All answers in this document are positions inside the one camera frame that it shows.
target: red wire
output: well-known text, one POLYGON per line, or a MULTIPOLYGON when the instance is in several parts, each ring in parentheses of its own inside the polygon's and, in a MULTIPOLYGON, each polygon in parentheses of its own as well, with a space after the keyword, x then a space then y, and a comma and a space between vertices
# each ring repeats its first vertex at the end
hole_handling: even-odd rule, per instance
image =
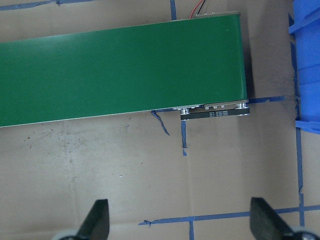
POLYGON ((189 19, 192 19, 192 15, 195 13, 197 7, 199 7, 199 5, 200 5, 202 2, 203 2, 203 0, 200 0, 200 1, 198 2, 198 4, 195 5, 194 9, 192 10, 192 12, 191 12, 191 14, 190 14, 190 16, 189 16, 189 19))

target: blue tape line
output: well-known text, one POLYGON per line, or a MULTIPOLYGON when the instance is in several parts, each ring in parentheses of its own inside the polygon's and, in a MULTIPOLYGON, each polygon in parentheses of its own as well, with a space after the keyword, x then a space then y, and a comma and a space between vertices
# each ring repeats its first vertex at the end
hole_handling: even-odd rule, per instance
POLYGON ((74 3, 82 3, 82 2, 90 2, 93 0, 56 0, 56 4, 74 4, 74 3))
POLYGON ((29 2, 29 3, 0 6, 0 11, 17 10, 17 9, 30 9, 30 8, 34 8, 34 7, 37 7, 40 5, 50 4, 55 1, 56 0, 48 0, 48 1, 38 1, 38 2, 29 2))
POLYGON ((296 138, 296 158, 297 158, 297 172, 298 172, 298 193, 299 193, 299 219, 300 226, 305 225, 305 209, 304 209, 304 179, 303 179, 303 162, 302 162, 302 146, 301 146, 301 129, 295 128, 296 138))
MULTIPOLYGON (((294 212, 299 212, 299 207, 289 207, 275 209, 275 212, 278 214, 289 214, 294 212)), ((250 212, 232 212, 232 213, 221 213, 213 215, 201 215, 201 216, 186 216, 186 217, 173 217, 173 218, 163 218, 154 221, 144 221, 139 223, 139 225, 148 225, 151 224, 172 224, 172 223, 183 223, 183 222, 194 222, 194 221, 205 221, 205 220, 217 220, 217 219, 231 219, 231 218, 243 218, 249 217, 250 212)))
POLYGON ((30 9, 44 4, 50 4, 55 2, 56 4, 73 4, 73 3, 80 3, 80 2, 89 2, 93 0, 48 0, 48 1, 36 1, 36 2, 28 2, 28 3, 21 3, 21 4, 13 4, 13 5, 6 5, 0 6, 0 11, 7 11, 7 10, 17 10, 17 9, 30 9))
POLYGON ((270 96, 270 97, 260 97, 260 98, 251 98, 249 99, 248 104, 260 104, 266 102, 281 102, 285 101, 286 96, 270 96))
POLYGON ((189 221, 189 240, 195 240, 195 229, 193 221, 189 221))
POLYGON ((298 88, 298 66, 297 66, 297 54, 296 54, 296 46, 293 42, 290 43, 291 46, 291 62, 292 67, 294 70, 294 94, 296 96, 299 95, 299 88, 298 88))
POLYGON ((175 0, 170 0, 171 20, 177 20, 177 11, 175 0))
POLYGON ((315 210, 320 210, 320 205, 305 206, 304 207, 304 211, 315 211, 315 210))
POLYGON ((170 136, 170 133, 169 133, 168 130, 166 129, 164 122, 162 121, 161 117, 156 113, 156 111, 152 110, 152 111, 151 111, 151 114, 152 114, 156 119, 159 120, 159 122, 161 123, 161 126, 162 126, 162 128, 163 128, 163 131, 165 132, 165 134, 167 134, 168 136, 170 136))
POLYGON ((187 152, 185 149, 188 148, 187 146, 187 123, 186 121, 182 120, 181 121, 181 137, 182 137, 182 154, 183 156, 187 156, 187 152))

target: blue tape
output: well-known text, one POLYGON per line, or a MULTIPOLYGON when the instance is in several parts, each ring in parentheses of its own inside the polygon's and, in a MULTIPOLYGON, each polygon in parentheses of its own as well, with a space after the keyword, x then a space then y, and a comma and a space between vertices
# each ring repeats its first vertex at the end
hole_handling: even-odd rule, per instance
MULTIPOLYGON (((281 208, 275 209, 278 214, 289 214, 294 212, 299 212, 299 207, 281 208)), ((205 220, 217 220, 217 219, 231 219, 231 218, 243 218, 249 217, 250 212, 232 212, 232 213, 221 213, 213 215, 201 215, 201 216, 186 216, 186 217, 174 217, 174 218, 163 218, 154 221, 144 221, 139 223, 139 225, 148 224, 172 224, 172 223, 183 223, 183 222, 194 222, 194 221, 205 221, 205 220)))
POLYGON ((90 2, 93 0, 56 0, 56 4, 74 4, 74 3, 82 3, 82 2, 90 2))
POLYGON ((72 3, 80 3, 80 2, 89 2, 93 0, 48 0, 48 1, 36 1, 36 2, 28 2, 28 3, 21 3, 21 4, 13 4, 13 5, 6 5, 0 6, 0 11, 7 11, 7 10, 17 10, 17 9, 30 9, 44 4, 50 4, 55 2, 56 4, 72 4, 72 3))
POLYGON ((193 221, 189 221, 189 240, 195 240, 195 229, 193 221))
POLYGON ((281 102, 285 101, 286 96, 270 96, 270 97, 260 97, 260 98, 251 98, 249 99, 248 104, 260 104, 266 102, 281 102))
POLYGON ((152 114, 156 119, 159 120, 159 122, 161 123, 162 129, 163 129, 163 131, 165 132, 165 134, 167 134, 168 136, 170 136, 170 133, 169 133, 168 130, 166 129, 164 122, 162 121, 161 117, 156 113, 156 111, 152 110, 152 111, 151 111, 151 114, 152 114))
POLYGON ((29 3, 0 6, 0 11, 17 10, 17 9, 30 9, 30 8, 34 8, 34 7, 37 7, 40 5, 50 4, 55 1, 56 0, 48 0, 48 1, 38 1, 38 2, 29 2, 29 3))
MULTIPOLYGON (((147 221, 151 224, 173 224, 173 223, 184 223, 184 222, 193 222, 195 220, 194 216, 185 216, 185 217, 172 217, 172 218, 163 218, 154 221, 147 221)), ((139 223, 139 225, 147 225, 146 220, 139 223)))
POLYGON ((175 0, 170 0, 171 20, 177 20, 177 11, 175 0))
POLYGON ((182 154, 183 156, 187 156, 185 149, 188 148, 187 146, 187 123, 186 121, 181 121, 181 137, 182 137, 182 154))
POLYGON ((320 205, 314 205, 314 206, 305 206, 304 211, 315 211, 320 210, 320 205))
POLYGON ((300 226, 305 226, 305 207, 304 207, 304 179, 303 179, 303 162, 302 162, 302 146, 301 146, 301 129, 295 128, 296 138, 296 159, 298 173, 298 193, 299 193, 299 220, 300 226))

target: green conveyor belt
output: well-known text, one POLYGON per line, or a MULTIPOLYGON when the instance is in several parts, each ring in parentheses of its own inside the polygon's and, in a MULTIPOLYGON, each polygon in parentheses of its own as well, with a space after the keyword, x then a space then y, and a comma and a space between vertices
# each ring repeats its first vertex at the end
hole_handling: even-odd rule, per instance
POLYGON ((237 14, 0 43, 0 127, 247 98, 237 14))

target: blue plastic crate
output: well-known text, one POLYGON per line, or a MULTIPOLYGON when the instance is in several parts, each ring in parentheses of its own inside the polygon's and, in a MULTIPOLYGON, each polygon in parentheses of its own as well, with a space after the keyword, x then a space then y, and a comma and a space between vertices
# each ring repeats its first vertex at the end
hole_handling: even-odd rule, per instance
POLYGON ((295 23, 301 119, 296 126, 320 134, 320 0, 295 0, 295 23))

